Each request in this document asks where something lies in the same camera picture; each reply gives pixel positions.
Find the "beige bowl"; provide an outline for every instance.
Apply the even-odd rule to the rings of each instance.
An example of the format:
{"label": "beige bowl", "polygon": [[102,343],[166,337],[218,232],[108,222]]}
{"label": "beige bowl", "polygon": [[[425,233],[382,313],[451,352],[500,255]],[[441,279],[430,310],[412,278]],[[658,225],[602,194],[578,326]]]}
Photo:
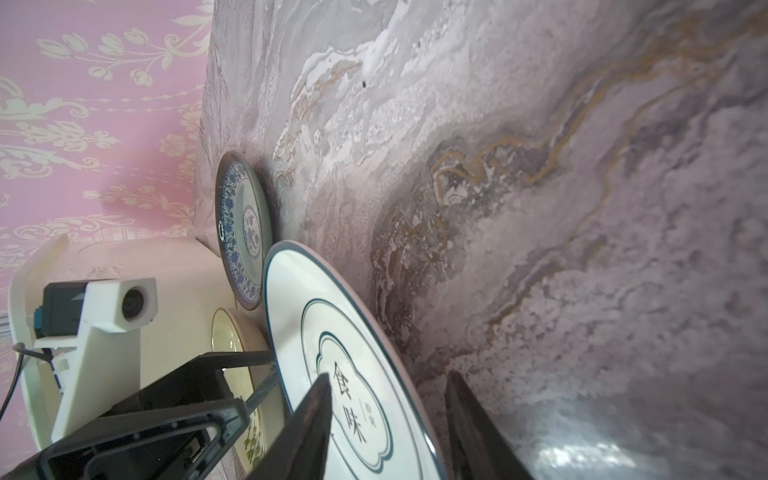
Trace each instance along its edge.
{"label": "beige bowl", "polygon": [[[237,310],[219,308],[214,314],[211,331],[214,352],[250,352],[269,350],[263,335],[251,319]],[[243,401],[253,393],[269,373],[269,366],[225,369],[224,378],[236,398]],[[251,414],[250,425],[235,442],[237,458],[246,473],[251,473],[266,450],[272,445],[283,429],[283,393],[279,386],[264,399],[259,408]]]}

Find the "pink wall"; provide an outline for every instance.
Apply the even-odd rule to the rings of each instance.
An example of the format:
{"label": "pink wall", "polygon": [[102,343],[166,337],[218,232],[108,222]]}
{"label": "pink wall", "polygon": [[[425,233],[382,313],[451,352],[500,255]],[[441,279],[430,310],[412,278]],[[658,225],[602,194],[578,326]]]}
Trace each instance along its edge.
{"label": "pink wall", "polygon": [[[213,0],[28,0],[0,10],[0,316],[58,233],[186,235]],[[0,395],[15,354],[0,339]],[[21,389],[0,475],[34,452]]]}

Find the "black cable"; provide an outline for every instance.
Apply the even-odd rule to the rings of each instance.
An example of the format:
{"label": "black cable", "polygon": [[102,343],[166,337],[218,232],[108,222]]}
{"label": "black cable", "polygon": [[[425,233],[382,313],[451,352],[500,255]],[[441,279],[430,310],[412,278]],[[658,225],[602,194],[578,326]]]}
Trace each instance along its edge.
{"label": "black cable", "polygon": [[2,403],[2,409],[0,409],[0,422],[2,416],[5,415],[5,409],[8,408],[8,404],[11,402],[13,391],[16,390],[16,383],[18,383],[18,377],[22,374],[22,365],[24,365],[24,354],[18,354],[18,362],[16,363],[16,371],[13,374],[13,380],[11,380],[11,388],[8,389],[8,395],[5,397],[5,401]]}
{"label": "black cable", "polygon": [[8,395],[5,397],[5,401],[2,403],[2,408],[0,409],[0,421],[2,421],[3,415],[5,415],[5,410],[8,408],[8,404],[11,402],[11,397],[13,396],[14,390],[16,390],[16,384],[18,383],[18,378],[22,375],[22,367],[24,366],[24,356],[34,356],[36,359],[44,360],[45,362],[51,362],[53,360],[53,357],[50,355],[45,355],[43,353],[34,352],[32,350],[27,350],[25,348],[24,343],[16,343],[13,346],[13,350],[15,352],[18,352],[18,361],[16,363],[16,371],[13,374],[13,380],[11,380],[11,388],[8,389]]}

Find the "blue and white porcelain plate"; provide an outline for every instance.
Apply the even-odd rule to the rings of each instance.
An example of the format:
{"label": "blue and white porcelain plate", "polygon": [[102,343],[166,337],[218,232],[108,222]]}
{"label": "blue and white porcelain plate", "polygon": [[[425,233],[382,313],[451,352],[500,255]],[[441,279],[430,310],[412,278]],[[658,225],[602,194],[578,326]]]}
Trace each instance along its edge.
{"label": "blue and white porcelain plate", "polygon": [[219,164],[216,225],[235,297],[253,310],[261,303],[264,260],[272,246],[270,214],[256,173],[236,151],[226,152]]}
{"label": "blue and white porcelain plate", "polygon": [[330,376],[325,478],[447,478],[408,373],[349,285],[300,243],[275,244],[265,268],[267,327],[291,412],[319,374]]}

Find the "metal rod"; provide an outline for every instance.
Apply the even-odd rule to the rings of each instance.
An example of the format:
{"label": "metal rod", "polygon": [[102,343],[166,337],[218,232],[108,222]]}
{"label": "metal rod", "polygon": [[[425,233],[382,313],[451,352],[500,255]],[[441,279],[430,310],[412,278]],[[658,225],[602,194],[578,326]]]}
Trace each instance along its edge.
{"label": "metal rod", "polygon": [[193,359],[191,366],[195,369],[221,370],[274,363],[275,357],[269,350],[256,352],[208,352]]}
{"label": "metal rod", "polygon": [[253,393],[250,394],[248,400],[245,401],[245,410],[248,412],[248,415],[258,409],[261,402],[263,402],[266,396],[272,392],[272,389],[277,385],[278,378],[277,369],[272,367],[270,373],[261,381]]}

